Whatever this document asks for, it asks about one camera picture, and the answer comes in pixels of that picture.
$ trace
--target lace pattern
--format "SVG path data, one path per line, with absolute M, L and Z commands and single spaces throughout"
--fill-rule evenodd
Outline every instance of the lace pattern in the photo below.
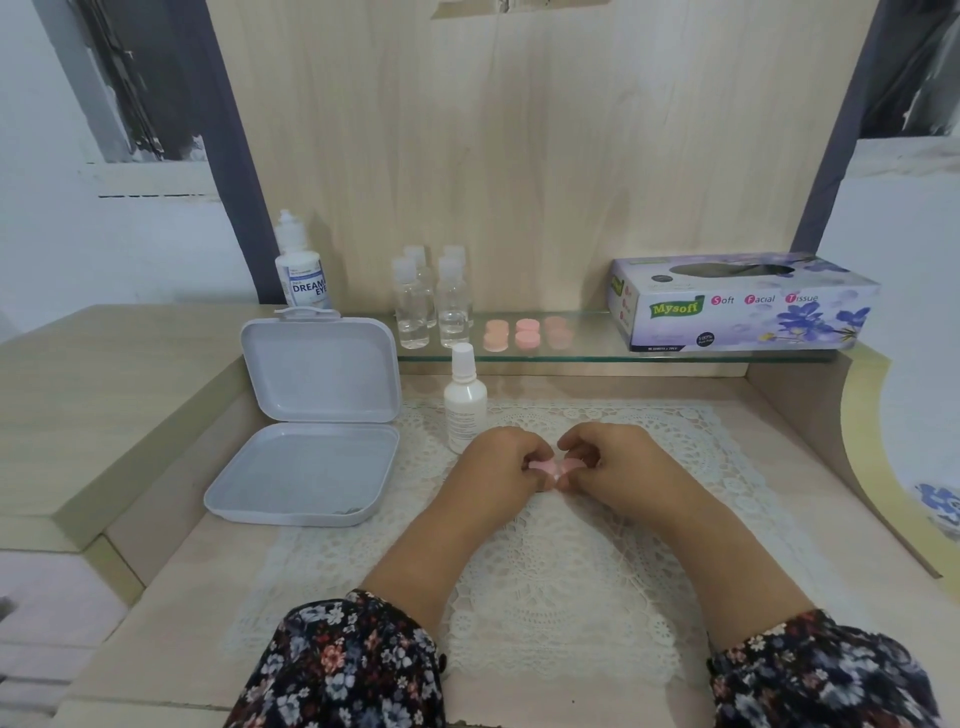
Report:
M 587 420 L 643 425 L 744 521 L 840 623 L 872 629 L 832 565 L 779 504 L 713 409 L 700 402 L 498 401 L 489 424 L 556 440 Z M 400 448 L 381 507 L 353 528 L 281 528 L 223 649 L 255 661 L 303 602 L 343 596 L 443 483 L 443 403 L 404 404 Z M 534 496 L 469 562 L 444 617 L 448 669 L 501 675 L 602 675 L 664 685 L 707 681 L 707 635 L 679 562 L 656 537 L 585 498 Z

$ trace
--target open plastic container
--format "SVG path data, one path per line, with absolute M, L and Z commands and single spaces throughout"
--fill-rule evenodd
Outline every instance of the open plastic container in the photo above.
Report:
M 260 409 L 274 420 L 233 456 L 204 494 L 228 521 L 355 525 L 390 479 L 400 435 L 400 371 L 375 319 L 300 306 L 240 330 Z

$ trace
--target black floral shirt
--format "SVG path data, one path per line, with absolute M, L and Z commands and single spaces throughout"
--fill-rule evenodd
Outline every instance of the black floral shirt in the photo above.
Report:
M 290 612 L 228 728 L 446 726 L 445 657 L 412 619 L 366 592 Z M 941 726 L 929 680 L 900 644 L 800 615 L 715 655 L 716 725 Z

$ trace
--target white bottle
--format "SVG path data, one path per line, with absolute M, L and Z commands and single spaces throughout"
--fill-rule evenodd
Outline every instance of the white bottle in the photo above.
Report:
M 452 257 L 437 261 L 440 279 L 437 281 L 437 322 L 440 328 L 440 343 L 452 347 L 461 341 L 470 340 L 470 289 L 464 280 L 464 265 Z
M 404 349 L 422 349 L 430 342 L 426 327 L 426 290 L 417 279 L 413 258 L 394 258 L 396 332 Z
M 464 281 L 469 285 L 469 267 L 467 266 L 467 248 L 463 245 L 444 245 L 444 257 L 452 257 L 459 260 L 464 269 Z M 473 298 L 470 298 L 470 305 L 467 309 L 467 320 L 473 326 Z
M 332 308 L 326 293 L 324 266 L 320 254 L 307 246 L 306 228 L 290 210 L 280 211 L 280 221 L 274 228 L 276 246 L 280 256 L 276 259 L 276 272 L 287 305 L 312 305 L 317 308 Z
M 433 304 L 433 271 L 426 267 L 426 249 L 422 245 L 408 245 L 403 254 L 417 263 L 417 278 L 426 289 L 426 326 L 433 328 L 437 325 L 437 309 Z
M 460 453 L 487 428 L 487 386 L 477 378 L 473 346 L 453 345 L 453 381 L 444 389 L 446 440 Z

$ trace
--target person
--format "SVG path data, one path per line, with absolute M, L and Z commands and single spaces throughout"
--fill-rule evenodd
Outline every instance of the person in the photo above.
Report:
M 557 489 L 652 529 L 683 565 L 716 650 L 716 726 L 941 725 L 930 682 L 904 647 L 816 609 L 643 428 L 576 425 L 558 447 L 588 466 Z M 444 606 L 471 554 L 554 485 L 528 468 L 553 456 L 517 427 L 477 437 L 359 589 L 285 617 L 227 726 L 445 726 L 445 656 L 434 642 Z

